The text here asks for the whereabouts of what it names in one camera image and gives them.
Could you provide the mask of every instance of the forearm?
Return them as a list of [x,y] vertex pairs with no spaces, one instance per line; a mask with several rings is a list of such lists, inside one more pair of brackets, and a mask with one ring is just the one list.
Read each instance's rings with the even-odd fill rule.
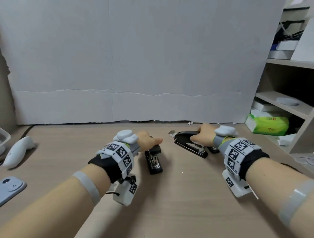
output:
[[[103,197],[111,184],[106,172],[93,164],[81,171],[93,181]],[[0,237],[74,237],[93,208],[90,194],[72,176],[6,223],[0,229]]]
[[[275,214],[279,214],[293,191],[309,179],[268,158],[261,158],[254,162],[246,173],[246,181],[250,187]],[[299,238],[310,238],[314,233],[313,222],[314,193],[312,192],[293,215],[289,229]]]

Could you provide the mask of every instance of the stapler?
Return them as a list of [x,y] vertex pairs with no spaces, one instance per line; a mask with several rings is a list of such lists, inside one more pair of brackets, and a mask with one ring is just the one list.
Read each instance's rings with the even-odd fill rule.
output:
[[145,151],[145,157],[150,174],[159,174],[163,171],[157,155],[159,153],[161,153],[159,145],[155,145],[150,150]]
[[[181,131],[177,133],[176,131],[172,130],[169,132],[169,135],[175,139],[175,144],[192,152],[193,154],[196,154],[202,158],[206,158],[208,153],[205,151],[205,146],[190,140],[192,135],[197,135],[198,133],[198,131]],[[208,149],[213,154],[219,153],[219,150],[215,147],[208,147]]]

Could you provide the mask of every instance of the smartphone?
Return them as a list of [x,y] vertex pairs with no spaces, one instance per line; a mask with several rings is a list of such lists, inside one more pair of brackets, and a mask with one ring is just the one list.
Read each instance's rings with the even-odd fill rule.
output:
[[26,188],[27,184],[16,177],[6,177],[0,181],[0,206]]

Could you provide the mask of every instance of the qr code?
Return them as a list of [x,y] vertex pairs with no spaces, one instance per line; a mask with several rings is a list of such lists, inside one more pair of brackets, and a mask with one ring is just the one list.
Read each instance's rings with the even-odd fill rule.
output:
[[118,147],[119,147],[119,145],[110,144],[110,145],[107,147],[107,149],[109,149],[109,150],[116,150],[116,148],[118,148]]
[[237,152],[235,149],[231,149],[228,154],[228,157],[232,158],[233,160],[236,160],[239,154],[240,153]]
[[229,165],[232,169],[235,168],[235,162],[234,162],[232,159],[230,159],[230,158],[228,158],[228,165]]
[[134,184],[132,184],[132,186],[130,187],[130,190],[129,190],[129,191],[130,191],[132,194],[135,194],[136,189],[137,189],[137,185],[134,183]]
[[234,176],[233,170],[231,168],[227,167],[227,170]]
[[132,170],[132,164],[130,164],[130,166],[127,167],[127,175],[129,175],[129,173],[131,172],[131,170]]
[[232,187],[234,185],[229,177],[226,179],[226,181],[227,181],[229,187]]
[[243,141],[248,143],[249,145],[255,145],[252,141],[249,141],[249,140],[243,140]]
[[247,145],[244,144],[242,141],[240,141],[237,144],[235,144],[233,147],[238,149],[239,151],[243,151],[247,147]]
[[131,163],[131,162],[132,162],[132,161],[131,161],[129,155],[127,155],[127,156],[123,159],[123,163],[124,163],[125,167],[127,167],[127,165],[128,165],[129,163]]
[[120,147],[116,152],[121,158],[123,158],[127,154],[126,150],[123,147]]

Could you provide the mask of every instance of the gray wall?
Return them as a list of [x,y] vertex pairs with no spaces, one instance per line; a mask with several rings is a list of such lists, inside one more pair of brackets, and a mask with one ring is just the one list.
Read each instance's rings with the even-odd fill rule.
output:
[[11,132],[16,126],[16,120],[8,74],[7,63],[0,52],[0,127]]

